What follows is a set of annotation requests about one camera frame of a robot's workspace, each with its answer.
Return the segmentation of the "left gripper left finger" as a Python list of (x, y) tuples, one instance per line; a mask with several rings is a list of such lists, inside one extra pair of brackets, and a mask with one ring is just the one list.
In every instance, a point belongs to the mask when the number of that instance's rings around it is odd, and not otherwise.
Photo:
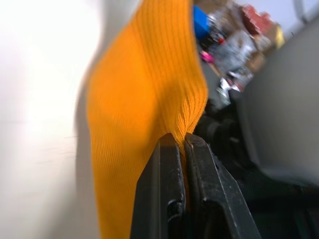
[(180, 151), (170, 133), (158, 140), (138, 179), (130, 237), (188, 238)]

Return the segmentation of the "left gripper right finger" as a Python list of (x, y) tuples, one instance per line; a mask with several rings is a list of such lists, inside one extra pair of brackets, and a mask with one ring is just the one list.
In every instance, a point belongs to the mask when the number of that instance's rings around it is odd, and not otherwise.
[(196, 239), (259, 239), (236, 180), (199, 136), (185, 137), (190, 207)]

